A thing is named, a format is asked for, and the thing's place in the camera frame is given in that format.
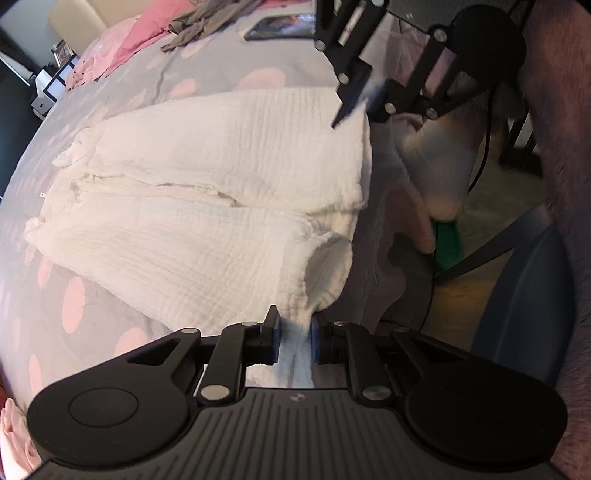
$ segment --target metal bolt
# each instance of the metal bolt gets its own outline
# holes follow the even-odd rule
[[[435,30],[435,32],[433,33],[433,37],[435,37],[435,40],[437,40],[440,43],[447,42],[447,33],[445,32],[445,30],[442,30],[441,28]]]
[[[386,110],[390,115],[393,115],[396,113],[396,107],[394,106],[393,103],[390,103],[390,102],[388,102],[384,105],[384,110]]]
[[[439,113],[437,113],[437,110],[434,108],[427,108],[427,117],[431,120],[435,120],[437,117],[439,117]]]
[[[361,394],[371,401],[380,401],[386,400],[390,395],[392,395],[392,390],[388,387],[384,387],[383,385],[374,385],[373,387],[368,387],[364,389]]]
[[[224,385],[208,385],[201,389],[201,396],[207,400],[222,400],[230,394],[230,389]]]

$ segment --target folded clothes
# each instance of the folded clothes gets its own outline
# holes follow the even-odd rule
[[[223,26],[235,22],[254,11],[257,7],[284,7],[305,0],[189,0],[194,8],[183,12],[170,23],[170,31],[177,37],[162,47],[162,51],[207,37]]]
[[[369,196],[365,109],[332,88],[173,100],[78,134],[25,238],[171,330],[282,315],[259,385],[312,387],[310,316],[341,294]]]

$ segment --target gray bedspread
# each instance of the gray bedspread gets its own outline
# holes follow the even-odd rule
[[[56,175],[55,156],[81,129],[169,99],[237,89],[336,87],[330,64],[310,40],[242,39],[263,17],[306,11],[311,11],[310,4],[256,11],[222,32],[169,53],[160,51],[170,41],[163,38],[111,76],[66,93],[51,110],[0,206],[0,373],[19,406],[26,409],[52,382],[169,333],[104,288],[53,265],[23,239],[26,221],[39,214],[43,194]],[[386,56],[397,67],[400,55],[388,41],[395,36],[392,25],[384,23],[372,40],[375,47],[366,49],[366,58],[378,66],[373,87],[383,77],[379,65]],[[392,178],[400,179],[400,164],[388,168],[395,172]],[[379,203],[375,196],[373,203]],[[378,228],[378,217],[366,216],[360,225]],[[349,304],[367,298],[375,283],[376,239],[366,238],[360,245],[364,241],[369,249],[357,250],[356,255],[366,265],[356,267],[361,279],[346,287],[357,292]]]

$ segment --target round black disc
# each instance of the round black disc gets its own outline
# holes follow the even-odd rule
[[[138,399],[120,388],[94,388],[70,404],[70,415],[87,427],[113,427],[129,420],[138,409]]]
[[[525,61],[523,35],[499,8],[466,8],[453,23],[451,40],[461,69],[478,82],[513,80]]]
[[[408,394],[405,413],[434,450],[499,469],[548,460],[567,422],[550,387],[479,359],[433,366]]]

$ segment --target green cloth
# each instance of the green cloth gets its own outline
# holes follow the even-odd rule
[[[462,237],[457,229],[457,222],[431,221],[433,234],[437,248],[435,250],[435,262],[442,270],[452,268],[464,258]]]

